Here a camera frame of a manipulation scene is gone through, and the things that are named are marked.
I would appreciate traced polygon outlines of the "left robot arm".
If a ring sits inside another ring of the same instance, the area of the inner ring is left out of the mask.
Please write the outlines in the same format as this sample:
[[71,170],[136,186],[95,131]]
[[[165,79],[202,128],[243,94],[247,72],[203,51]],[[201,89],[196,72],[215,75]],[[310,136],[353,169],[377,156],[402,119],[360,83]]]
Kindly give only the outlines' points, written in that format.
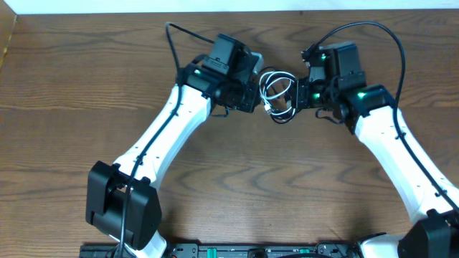
[[252,113],[260,103],[255,78],[263,56],[225,34],[212,45],[178,68],[167,103],[144,134],[112,164],[98,161],[90,169],[85,220],[118,241],[93,256],[162,257],[158,191],[171,162],[216,106]]

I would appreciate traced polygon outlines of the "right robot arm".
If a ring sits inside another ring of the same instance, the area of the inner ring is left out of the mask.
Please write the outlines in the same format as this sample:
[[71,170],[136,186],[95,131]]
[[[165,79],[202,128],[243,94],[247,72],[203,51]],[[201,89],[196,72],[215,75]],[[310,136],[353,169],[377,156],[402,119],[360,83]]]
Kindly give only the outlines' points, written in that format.
[[376,234],[359,240],[349,257],[457,257],[456,188],[417,142],[383,85],[368,86],[352,42],[302,52],[309,74],[293,90],[298,109],[330,110],[379,161],[401,196],[412,228],[404,236]]

